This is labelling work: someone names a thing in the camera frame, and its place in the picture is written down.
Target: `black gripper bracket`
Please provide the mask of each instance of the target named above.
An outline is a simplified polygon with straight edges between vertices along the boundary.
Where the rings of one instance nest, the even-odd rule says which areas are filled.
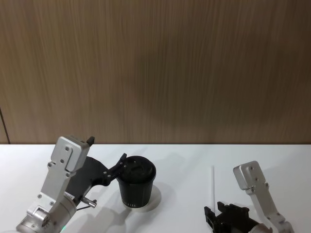
[[[248,216],[249,209],[233,204],[217,203],[218,210],[222,212],[217,217],[208,207],[204,207],[206,222],[214,233],[249,233],[258,222]]]

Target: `black lid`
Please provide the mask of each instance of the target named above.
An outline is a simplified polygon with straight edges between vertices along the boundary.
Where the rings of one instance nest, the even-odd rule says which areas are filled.
[[[131,156],[126,158],[123,164],[126,169],[119,178],[126,183],[147,183],[155,178],[156,167],[144,157]]]

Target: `wooden wall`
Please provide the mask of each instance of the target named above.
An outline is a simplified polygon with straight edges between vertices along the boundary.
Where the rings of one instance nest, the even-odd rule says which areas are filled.
[[[12,143],[310,143],[309,0],[2,0]]]

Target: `black cup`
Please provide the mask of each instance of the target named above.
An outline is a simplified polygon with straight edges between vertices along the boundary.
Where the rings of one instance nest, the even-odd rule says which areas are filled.
[[[131,208],[143,207],[150,199],[156,167],[141,156],[127,157],[123,164],[126,169],[117,178],[122,201]]]

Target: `white table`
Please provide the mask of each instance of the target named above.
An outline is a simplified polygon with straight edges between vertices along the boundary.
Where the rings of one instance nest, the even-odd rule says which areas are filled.
[[[24,218],[47,174],[54,145],[0,146],[0,232],[13,230]],[[78,211],[64,233],[208,233],[204,206],[211,205],[210,166],[215,167],[215,200],[246,206],[259,220],[250,197],[239,189],[232,168],[257,160],[278,210],[296,233],[310,232],[310,145],[93,145],[89,156],[107,167],[126,152],[151,160],[157,175],[151,202],[128,210],[119,186],[94,187],[95,209]]]

